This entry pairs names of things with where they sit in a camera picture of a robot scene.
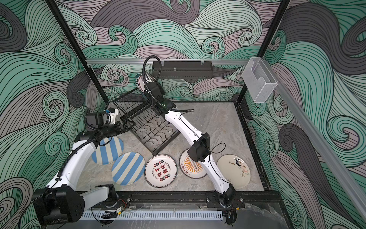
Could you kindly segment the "green red rimmed plate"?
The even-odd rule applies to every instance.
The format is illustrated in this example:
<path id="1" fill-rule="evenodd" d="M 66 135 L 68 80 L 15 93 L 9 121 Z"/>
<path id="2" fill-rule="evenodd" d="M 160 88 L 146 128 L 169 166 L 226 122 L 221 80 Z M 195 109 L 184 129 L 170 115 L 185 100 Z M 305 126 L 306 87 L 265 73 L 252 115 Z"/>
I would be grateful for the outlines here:
<path id="1" fill-rule="evenodd" d="M 155 77 L 150 73 L 145 73 L 144 77 L 145 77 L 145 80 L 146 80 L 147 83 L 155 81 Z M 136 82 L 136 85 L 137 85 L 138 89 L 140 90 L 141 94 L 144 96 L 145 83 L 144 83 L 144 80 L 143 80 L 143 74 L 142 73 L 138 73 L 136 75 L 135 82 Z"/>

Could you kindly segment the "black wire dish rack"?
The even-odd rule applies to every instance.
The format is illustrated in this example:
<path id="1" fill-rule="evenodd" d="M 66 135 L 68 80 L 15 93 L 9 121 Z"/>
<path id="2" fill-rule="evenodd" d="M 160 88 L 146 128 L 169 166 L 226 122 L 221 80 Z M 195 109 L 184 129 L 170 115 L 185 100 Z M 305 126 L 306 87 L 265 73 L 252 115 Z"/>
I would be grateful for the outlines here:
<path id="1" fill-rule="evenodd" d="M 180 134 L 172 124 L 155 114 L 138 88 L 122 93 L 112 103 L 120 111 L 121 119 L 132 124 L 131 132 L 154 156 Z"/>

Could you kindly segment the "white plate red characters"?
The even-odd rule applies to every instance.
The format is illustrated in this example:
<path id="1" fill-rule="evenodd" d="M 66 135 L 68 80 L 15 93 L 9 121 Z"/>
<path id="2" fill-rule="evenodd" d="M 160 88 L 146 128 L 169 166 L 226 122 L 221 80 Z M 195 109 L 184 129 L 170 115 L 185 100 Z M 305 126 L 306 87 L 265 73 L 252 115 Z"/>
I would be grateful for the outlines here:
<path id="1" fill-rule="evenodd" d="M 144 175 L 150 186 L 164 188 L 176 178 L 177 164 L 169 155 L 156 155 L 146 163 Z"/>

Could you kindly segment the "orange sunburst plate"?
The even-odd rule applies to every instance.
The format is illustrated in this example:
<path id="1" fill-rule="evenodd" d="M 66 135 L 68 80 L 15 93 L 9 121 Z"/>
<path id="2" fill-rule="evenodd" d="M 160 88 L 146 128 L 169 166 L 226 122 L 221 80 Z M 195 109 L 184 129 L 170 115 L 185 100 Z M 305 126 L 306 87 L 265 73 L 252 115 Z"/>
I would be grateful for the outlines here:
<path id="1" fill-rule="evenodd" d="M 192 179 L 201 179 L 207 175 L 203 166 L 189 157 L 188 149 L 180 155 L 179 167 L 186 176 Z"/>

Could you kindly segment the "cream plate with drawing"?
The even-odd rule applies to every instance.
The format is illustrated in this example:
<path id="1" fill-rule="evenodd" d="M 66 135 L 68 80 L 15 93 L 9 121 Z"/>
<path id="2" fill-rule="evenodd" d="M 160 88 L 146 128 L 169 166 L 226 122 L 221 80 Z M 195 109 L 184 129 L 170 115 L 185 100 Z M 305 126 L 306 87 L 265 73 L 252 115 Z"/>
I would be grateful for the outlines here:
<path id="1" fill-rule="evenodd" d="M 235 189 L 245 188 L 251 179 L 249 166 L 240 157 L 235 155 L 223 155 L 217 161 L 221 173 Z"/>

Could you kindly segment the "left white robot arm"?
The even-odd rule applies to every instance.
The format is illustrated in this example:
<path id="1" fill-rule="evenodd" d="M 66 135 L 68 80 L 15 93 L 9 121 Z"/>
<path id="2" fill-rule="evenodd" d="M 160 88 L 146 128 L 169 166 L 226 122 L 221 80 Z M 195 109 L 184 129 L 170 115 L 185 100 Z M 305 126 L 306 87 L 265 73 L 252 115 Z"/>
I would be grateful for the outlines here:
<path id="1" fill-rule="evenodd" d="M 126 116 L 117 121 L 118 109 L 108 108 L 99 113 L 86 110 L 83 121 L 86 130 L 77 135 L 73 147 L 57 174 L 42 189 L 34 191 L 31 204 L 42 226 L 77 222 L 83 213 L 100 204 L 114 205 L 118 195 L 111 184 L 101 185 L 79 194 L 76 186 L 92 153 L 105 138 L 130 131 L 135 122 Z"/>

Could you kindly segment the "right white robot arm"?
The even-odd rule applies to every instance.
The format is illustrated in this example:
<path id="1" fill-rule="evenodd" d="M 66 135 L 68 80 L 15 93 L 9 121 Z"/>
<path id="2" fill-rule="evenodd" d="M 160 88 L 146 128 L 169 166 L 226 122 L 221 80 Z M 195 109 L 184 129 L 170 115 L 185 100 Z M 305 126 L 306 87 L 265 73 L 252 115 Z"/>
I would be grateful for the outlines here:
<path id="1" fill-rule="evenodd" d="M 158 62 L 158 75 L 152 76 L 146 73 L 146 65 L 150 59 L 156 59 Z M 185 117 L 184 113 L 193 112 L 193 109 L 177 109 L 176 105 L 168 98 L 164 98 L 165 91 L 158 82 L 162 71 L 162 62 L 155 56 L 148 56 L 142 68 L 142 80 L 144 84 L 140 86 L 142 94 L 147 98 L 154 112 L 172 124 L 187 140 L 190 148 L 189 157 L 202 165 L 205 172 L 212 181 L 215 191 L 218 195 L 218 201 L 221 206 L 228 208 L 232 206 L 236 190 L 218 168 L 212 154 L 210 135 L 202 133 L 195 128 Z"/>

